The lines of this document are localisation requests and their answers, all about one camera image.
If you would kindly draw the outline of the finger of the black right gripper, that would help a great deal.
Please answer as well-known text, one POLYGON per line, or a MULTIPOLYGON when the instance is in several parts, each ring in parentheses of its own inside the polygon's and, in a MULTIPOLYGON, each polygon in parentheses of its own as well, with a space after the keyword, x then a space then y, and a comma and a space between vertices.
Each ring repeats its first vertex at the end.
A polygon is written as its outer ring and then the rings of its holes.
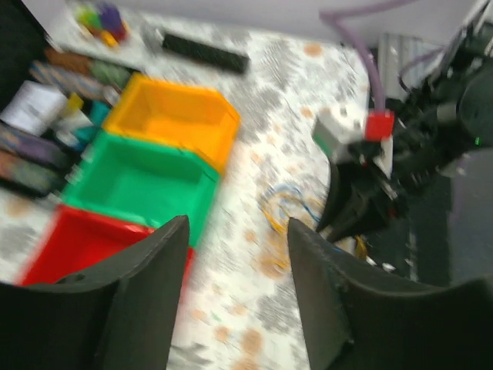
POLYGON ((355 163, 330 163, 330 184, 316 231, 356 231, 368 211, 369 200, 362 183, 365 170, 355 163))
POLYGON ((381 188, 351 191, 349 200, 331 222, 331 241, 381 230, 408 212, 408 199, 381 188))

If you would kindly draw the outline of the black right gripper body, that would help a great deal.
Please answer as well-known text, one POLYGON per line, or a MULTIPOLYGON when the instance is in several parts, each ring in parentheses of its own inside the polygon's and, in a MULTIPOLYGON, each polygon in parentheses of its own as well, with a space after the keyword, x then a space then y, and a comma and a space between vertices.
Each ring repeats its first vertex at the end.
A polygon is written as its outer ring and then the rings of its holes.
POLYGON ((397 111, 403 126, 394 129, 390 176, 371 163, 373 143, 350 145, 362 164, 346 165, 346 180, 417 193, 464 153, 492 146, 492 67, 442 76, 415 89, 397 111))

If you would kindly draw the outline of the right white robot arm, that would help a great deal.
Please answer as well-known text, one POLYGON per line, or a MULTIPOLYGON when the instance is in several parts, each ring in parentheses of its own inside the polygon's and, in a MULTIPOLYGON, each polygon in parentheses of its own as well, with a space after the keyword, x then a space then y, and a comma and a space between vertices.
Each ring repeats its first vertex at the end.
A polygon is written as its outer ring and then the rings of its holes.
POLYGON ((342 20, 399 6, 387 1, 320 15, 357 50, 373 94, 369 109, 338 103, 315 120, 312 137, 330 167, 316 230, 330 242, 387 227, 463 154, 492 145, 491 3, 481 2, 448 45, 434 50, 435 67, 391 111, 369 49, 342 20))

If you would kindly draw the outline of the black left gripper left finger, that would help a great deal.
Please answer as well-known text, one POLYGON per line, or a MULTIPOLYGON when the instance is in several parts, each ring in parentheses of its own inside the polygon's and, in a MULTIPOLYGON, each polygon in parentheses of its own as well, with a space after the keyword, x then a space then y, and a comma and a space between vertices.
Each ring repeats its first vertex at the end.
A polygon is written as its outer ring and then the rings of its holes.
POLYGON ((188 246, 178 216, 54 284, 2 284, 1 367, 164 369, 188 246))

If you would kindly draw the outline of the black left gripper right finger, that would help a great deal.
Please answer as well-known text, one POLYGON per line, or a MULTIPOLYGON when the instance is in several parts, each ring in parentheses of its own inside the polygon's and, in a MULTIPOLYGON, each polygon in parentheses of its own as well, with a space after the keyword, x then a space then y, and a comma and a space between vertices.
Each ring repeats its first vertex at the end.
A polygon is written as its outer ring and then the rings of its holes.
POLYGON ((490 369, 492 277, 446 288, 358 260, 297 219, 290 264, 312 369, 490 369))

